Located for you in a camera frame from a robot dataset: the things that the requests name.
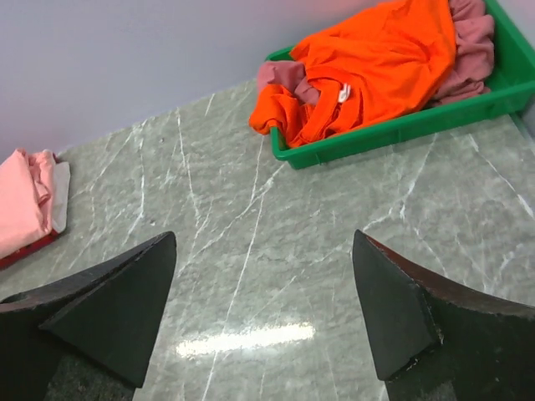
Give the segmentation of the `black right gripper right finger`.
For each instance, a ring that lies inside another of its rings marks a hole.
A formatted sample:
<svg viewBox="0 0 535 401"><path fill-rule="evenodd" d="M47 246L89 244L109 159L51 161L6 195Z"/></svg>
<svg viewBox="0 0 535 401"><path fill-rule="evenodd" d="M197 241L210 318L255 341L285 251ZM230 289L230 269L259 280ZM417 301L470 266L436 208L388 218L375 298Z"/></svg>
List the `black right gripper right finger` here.
<svg viewBox="0 0 535 401"><path fill-rule="evenodd" d="M534 309L432 272L356 231L354 279L391 400L532 400Z"/></svg>

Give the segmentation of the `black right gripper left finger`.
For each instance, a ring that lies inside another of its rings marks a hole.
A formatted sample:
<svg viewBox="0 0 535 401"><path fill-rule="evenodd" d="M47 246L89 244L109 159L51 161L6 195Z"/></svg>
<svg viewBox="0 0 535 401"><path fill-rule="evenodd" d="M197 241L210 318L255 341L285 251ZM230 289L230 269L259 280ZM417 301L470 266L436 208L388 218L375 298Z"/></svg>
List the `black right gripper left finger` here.
<svg viewBox="0 0 535 401"><path fill-rule="evenodd" d="M142 388L176 268L167 231L1 301L3 400L131 400Z"/></svg>

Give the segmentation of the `orange t-shirt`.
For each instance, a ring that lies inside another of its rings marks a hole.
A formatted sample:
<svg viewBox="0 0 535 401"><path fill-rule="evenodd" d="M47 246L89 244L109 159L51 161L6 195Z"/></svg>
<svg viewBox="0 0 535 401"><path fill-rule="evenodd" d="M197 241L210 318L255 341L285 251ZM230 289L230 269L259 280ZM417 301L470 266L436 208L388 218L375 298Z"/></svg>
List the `orange t-shirt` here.
<svg viewBox="0 0 535 401"><path fill-rule="evenodd" d="M389 1L297 43L318 102L306 105L281 84L269 84L249 125L272 128L291 148L421 110L450 74L455 28L447 1Z"/></svg>

